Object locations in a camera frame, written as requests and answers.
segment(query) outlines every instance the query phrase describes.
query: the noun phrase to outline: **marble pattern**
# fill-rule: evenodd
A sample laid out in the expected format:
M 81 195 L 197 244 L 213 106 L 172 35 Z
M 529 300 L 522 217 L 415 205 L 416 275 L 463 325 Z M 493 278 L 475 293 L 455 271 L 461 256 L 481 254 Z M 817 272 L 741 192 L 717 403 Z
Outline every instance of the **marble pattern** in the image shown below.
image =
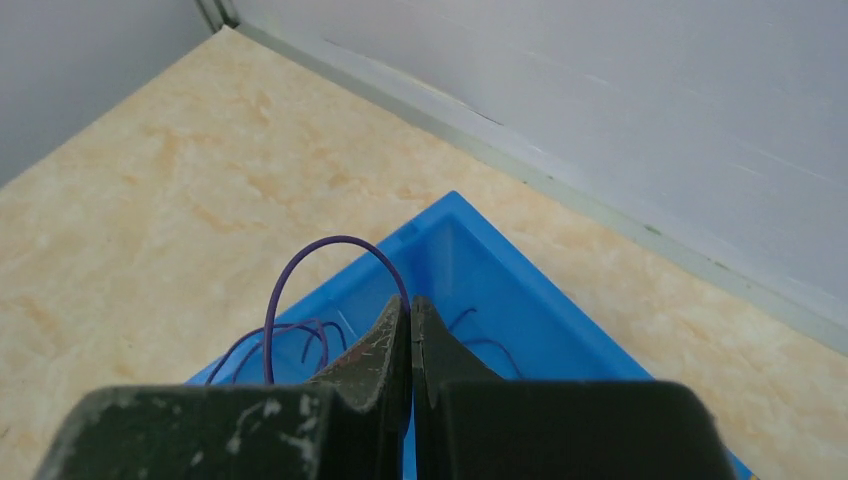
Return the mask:
M 460 191 L 768 479 L 848 472 L 848 358 L 232 30 L 0 190 L 0 478 L 93 388 L 182 382 L 288 258 Z M 360 252 L 324 249 L 282 308 Z

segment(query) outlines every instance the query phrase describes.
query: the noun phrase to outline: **blue tray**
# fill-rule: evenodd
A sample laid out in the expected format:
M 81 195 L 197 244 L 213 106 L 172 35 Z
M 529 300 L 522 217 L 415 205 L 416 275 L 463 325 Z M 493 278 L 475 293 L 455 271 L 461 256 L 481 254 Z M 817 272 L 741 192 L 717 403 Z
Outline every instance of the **blue tray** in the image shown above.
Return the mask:
M 410 295 L 432 299 L 446 323 L 470 308 L 476 309 L 458 325 L 454 332 L 457 338 L 500 342 L 525 378 L 652 378 L 456 192 L 447 194 L 378 246 L 397 266 Z M 365 254 L 277 321 L 335 321 L 350 345 L 368 331 L 395 293 L 397 287 L 385 267 Z M 260 337 L 255 335 L 235 351 L 215 384 L 232 382 L 233 370 Z M 301 363 L 307 337 L 304 332 L 293 331 L 274 339 L 278 383 L 300 383 L 314 374 L 321 348 L 313 342 L 306 362 Z M 328 331 L 328 337 L 332 360 L 342 352 L 342 345 L 333 330 Z M 516 378 L 512 364 L 499 348 L 491 344 L 469 348 L 501 376 Z M 215 363 L 188 383 L 202 384 Z M 255 353 L 237 383 L 262 381 L 261 355 Z M 404 476 L 416 478 L 414 425 L 410 425 L 404 449 Z M 735 456 L 732 461 L 740 479 L 752 478 Z

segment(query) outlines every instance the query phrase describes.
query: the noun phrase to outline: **white wall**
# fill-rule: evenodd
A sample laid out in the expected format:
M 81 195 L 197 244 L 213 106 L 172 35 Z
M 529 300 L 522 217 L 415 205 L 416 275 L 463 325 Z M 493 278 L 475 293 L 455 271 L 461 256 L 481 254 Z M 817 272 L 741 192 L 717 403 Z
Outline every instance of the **white wall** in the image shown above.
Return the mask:
M 0 1 L 0 186 L 209 35 L 192 0 Z
M 236 7 L 456 97 L 566 184 L 848 327 L 842 0 Z

